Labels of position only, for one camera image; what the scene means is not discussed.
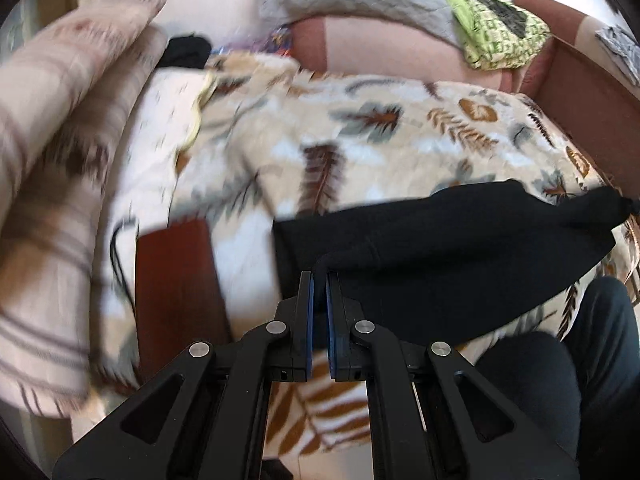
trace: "black pants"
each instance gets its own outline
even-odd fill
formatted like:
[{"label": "black pants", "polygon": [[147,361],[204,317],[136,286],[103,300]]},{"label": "black pants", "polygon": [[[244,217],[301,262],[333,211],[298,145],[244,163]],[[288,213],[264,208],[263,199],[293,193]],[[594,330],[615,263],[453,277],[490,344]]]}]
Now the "black pants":
[{"label": "black pants", "polygon": [[620,478],[640,452],[640,345],[625,286],[587,288],[563,342],[532,332],[498,342],[478,371],[567,453],[582,479]]}]

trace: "brown notebook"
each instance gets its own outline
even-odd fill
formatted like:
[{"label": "brown notebook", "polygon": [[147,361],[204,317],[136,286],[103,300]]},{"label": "brown notebook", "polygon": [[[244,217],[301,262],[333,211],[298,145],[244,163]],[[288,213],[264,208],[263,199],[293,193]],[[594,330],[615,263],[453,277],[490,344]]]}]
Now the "brown notebook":
[{"label": "brown notebook", "polygon": [[140,376],[155,373],[197,340],[231,341],[225,301],[202,219],[141,236],[136,247]]}]

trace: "green and white patterned fabric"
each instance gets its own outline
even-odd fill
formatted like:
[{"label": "green and white patterned fabric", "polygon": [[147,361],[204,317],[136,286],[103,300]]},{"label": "green and white patterned fabric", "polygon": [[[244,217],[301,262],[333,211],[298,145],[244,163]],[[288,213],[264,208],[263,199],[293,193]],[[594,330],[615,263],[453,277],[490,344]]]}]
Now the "green and white patterned fabric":
[{"label": "green and white patterned fabric", "polygon": [[526,65],[550,36],[535,14],[504,0],[447,0],[460,23],[466,61],[478,70]]}]

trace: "floral blanket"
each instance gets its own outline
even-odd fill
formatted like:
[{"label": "floral blanket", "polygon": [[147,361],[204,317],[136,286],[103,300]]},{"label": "floral blanket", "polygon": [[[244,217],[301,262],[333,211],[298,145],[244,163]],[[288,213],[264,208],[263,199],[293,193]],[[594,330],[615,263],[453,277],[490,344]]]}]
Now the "floral blanket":
[{"label": "floral blanket", "polygon": [[[275,56],[231,54],[219,61],[170,217],[207,218],[236,338],[272,319],[280,299],[274,218],[508,178],[558,204],[604,183],[524,95],[311,73]],[[594,277],[625,281],[638,264],[635,229],[631,221],[616,228],[616,245],[600,264],[546,303],[462,345],[462,355],[475,362],[498,339],[530,330],[563,338]],[[274,386],[267,455],[326,451],[368,437],[364,384],[331,381],[325,355],[316,356],[311,382]]]}]

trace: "brown striped fabric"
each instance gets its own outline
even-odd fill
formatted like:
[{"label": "brown striped fabric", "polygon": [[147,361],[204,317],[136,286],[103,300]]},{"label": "brown striped fabric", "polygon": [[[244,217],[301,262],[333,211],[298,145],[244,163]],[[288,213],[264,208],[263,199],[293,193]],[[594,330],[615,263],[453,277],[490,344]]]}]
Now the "brown striped fabric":
[{"label": "brown striped fabric", "polygon": [[0,228],[45,145],[166,0],[97,0],[0,66]]},{"label": "brown striped fabric", "polygon": [[[88,395],[90,279],[104,186],[132,108],[166,46],[162,32],[143,27],[158,6],[149,6],[146,0],[123,2],[134,7],[133,16],[139,26],[109,39],[82,26],[80,38],[85,34],[98,44],[111,45],[112,50],[104,50],[101,63],[116,56],[114,52],[126,49],[135,36],[140,35],[139,38],[82,99],[44,151],[40,150],[0,236],[0,398],[36,415],[68,416],[82,406]],[[136,10],[139,2],[146,2],[145,18],[141,9]],[[115,28],[123,26],[124,20]],[[73,26],[62,28],[71,30]],[[99,43],[101,38],[106,43]],[[40,41],[43,46],[49,44],[49,40]],[[83,41],[79,40],[78,49]],[[62,51],[71,53],[72,49],[54,46],[49,55]],[[83,74],[85,86],[98,73],[95,63],[84,63],[87,59],[76,53],[76,61],[68,63],[70,71]],[[46,66],[21,65],[23,70],[34,73]],[[72,106],[67,91],[71,87],[60,82],[61,76],[62,72],[47,73],[50,81],[58,78],[56,92],[60,95],[53,104],[42,103],[45,110],[37,112],[42,117],[57,116]],[[2,86],[6,83],[2,77],[0,70],[0,120],[4,128],[0,142],[15,156],[9,159],[12,165],[7,166],[11,171],[0,173],[0,178],[11,174],[21,180],[28,162],[20,158],[15,139],[24,141],[27,158],[33,158],[42,138],[36,142],[26,132],[33,132],[34,128],[43,132],[46,128],[33,124],[26,128],[24,119],[19,119],[20,111],[2,114],[4,108],[9,108],[2,108]],[[73,88],[73,99],[81,99],[86,90]],[[38,98],[34,94],[31,100]],[[58,109],[51,112],[49,106]],[[34,114],[37,106],[29,108]],[[13,190],[18,184],[8,183]]]}]

